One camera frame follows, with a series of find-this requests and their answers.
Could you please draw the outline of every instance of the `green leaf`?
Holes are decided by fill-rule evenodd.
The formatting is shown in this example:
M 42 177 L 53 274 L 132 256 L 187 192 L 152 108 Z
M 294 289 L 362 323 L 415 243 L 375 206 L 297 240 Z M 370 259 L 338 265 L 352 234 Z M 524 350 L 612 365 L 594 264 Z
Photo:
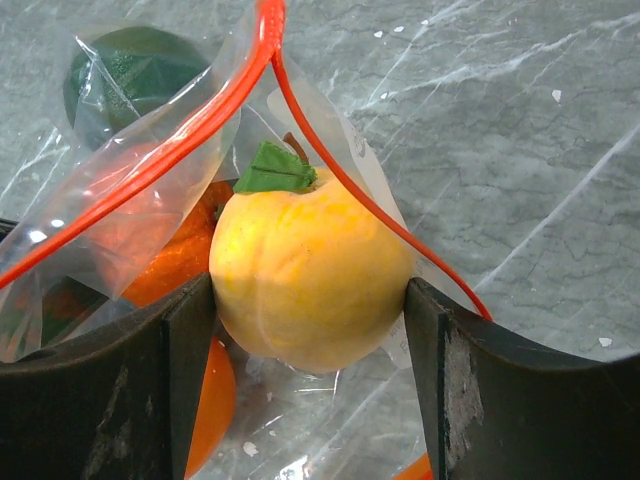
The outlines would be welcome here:
M 262 142 L 253 162 L 233 186 L 234 193 L 299 192 L 316 181 L 316 171 L 278 145 Z

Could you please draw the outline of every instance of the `plastic bag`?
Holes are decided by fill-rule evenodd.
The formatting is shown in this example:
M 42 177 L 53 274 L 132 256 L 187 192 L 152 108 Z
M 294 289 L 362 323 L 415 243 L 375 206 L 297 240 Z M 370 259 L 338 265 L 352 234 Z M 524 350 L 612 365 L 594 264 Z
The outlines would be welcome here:
M 29 305 L 18 325 L 2 325 L 5 358 L 41 347 L 41 299 L 53 282 L 68 277 L 115 301 L 175 233 L 212 180 L 237 177 L 258 143 L 271 140 L 284 146 L 280 139 L 290 131 L 312 164 L 329 166 L 358 200 L 424 255 L 418 274 L 482 310 L 464 282 L 406 231 L 366 142 L 281 56 L 283 20 L 282 2 L 258 2 L 205 73 L 95 153 L 78 153 L 62 186 L 35 204 L 0 244 L 0 319 L 18 300 L 24 306 L 25 296 Z M 267 69 L 270 61 L 273 71 Z M 212 84 L 217 92 L 213 97 Z M 277 478 L 325 478 L 347 475 L 351 469 L 358 475 L 398 472 L 424 448 L 417 402 L 406 408 L 394 405 L 385 415 L 388 425 L 368 425 L 367 418 L 371 410 L 388 408 L 382 398 L 415 388 L 411 371 L 398 369 L 410 365 L 402 330 L 399 319 L 384 344 L 395 365 L 378 351 L 346 370 L 320 377 L 236 349 L 236 365 L 243 369 L 238 377 L 244 414 L 238 415 L 240 426 L 236 422 L 216 454 L 223 460 L 214 456 L 209 471 L 235 478 L 274 472 Z M 362 388 L 351 386 L 356 379 Z M 278 440 L 275 422 L 286 440 Z M 371 436 L 364 434 L 368 428 Z M 266 459 L 258 456 L 263 444 Z M 255 461 L 243 457 L 239 462 L 238 455 Z M 371 457 L 379 462 L 370 462 Z

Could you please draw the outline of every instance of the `green fruit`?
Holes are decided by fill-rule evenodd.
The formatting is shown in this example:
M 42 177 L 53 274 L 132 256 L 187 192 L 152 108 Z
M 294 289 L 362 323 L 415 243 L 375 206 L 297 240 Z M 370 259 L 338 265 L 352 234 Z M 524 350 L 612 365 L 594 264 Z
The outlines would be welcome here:
M 167 103 L 209 64 L 193 44 L 169 32 L 110 32 L 73 59 L 63 84 L 67 118 L 83 142 L 97 149 Z

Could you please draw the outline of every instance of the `marble surface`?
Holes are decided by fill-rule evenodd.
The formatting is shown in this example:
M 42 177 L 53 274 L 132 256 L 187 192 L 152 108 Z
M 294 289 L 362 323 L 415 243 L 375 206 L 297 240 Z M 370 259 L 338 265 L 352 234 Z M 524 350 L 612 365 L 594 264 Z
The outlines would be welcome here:
M 215 46 L 251 3 L 0 0 L 0 215 L 19 218 L 68 148 L 59 112 L 43 108 L 58 75 L 56 21 L 124 16 Z M 637 0 L 295 0 L 288 15 L 289 55 L 376 150 L 410 229 L 498 322 L 589 358 L 640 349 Z M 311 478 L 393 472 L 416 458 L 415 387 L 384 361 L 340 380 L 355 391 L 368 379 L 366 395 L 342 400 L 347 440 L 332 436 L 327 413 L 340 388 L 313 380 L 322 399 L 285 393 L 268 410 L 304 413 L 291 417 L 287 447 L 268 447 L 281 459 L 246 454 L 248 430 L 237 427 L 221 451 L 232 460 L 212 459 L 203 478 L 306 478 L 286 476 L 287 462 L 318 451 L 333 463 Z M 390 415 L 398 399 L 407 413 Z M 316 421 L 315 443 L 301 440 L 302 417 Z

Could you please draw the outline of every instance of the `white spot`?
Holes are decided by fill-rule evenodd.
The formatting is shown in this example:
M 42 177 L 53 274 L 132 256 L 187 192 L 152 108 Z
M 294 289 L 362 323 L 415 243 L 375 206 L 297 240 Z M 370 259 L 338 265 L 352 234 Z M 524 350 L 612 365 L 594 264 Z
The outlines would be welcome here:
M 33 243 L 40 243 L 43 240 L 47 239 L 47 235 L 40 230 L 34 230 L 32 232 L 29 232 L 29 238 Z
M 246 453 L 250 457 L 258 454 L 258 449 L 256 448 L 255 444 L 251 442 L 244 442 L 242 449 L 244 450 L 244 453 Z

